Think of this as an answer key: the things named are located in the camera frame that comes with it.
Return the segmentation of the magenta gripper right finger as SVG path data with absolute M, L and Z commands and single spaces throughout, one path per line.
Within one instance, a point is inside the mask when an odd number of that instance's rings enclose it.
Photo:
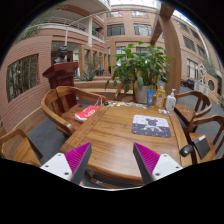
M 138 144 L 133 144 L 133 154 L 145 185 L 182 169 L 168 154 L 161 154 Z

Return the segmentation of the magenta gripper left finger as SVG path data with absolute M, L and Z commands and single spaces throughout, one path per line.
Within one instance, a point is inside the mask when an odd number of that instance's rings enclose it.
M 41 169 L 79 185 L 91 153 L 92 144 L 86 143 L 66 154 L 57 153 Z

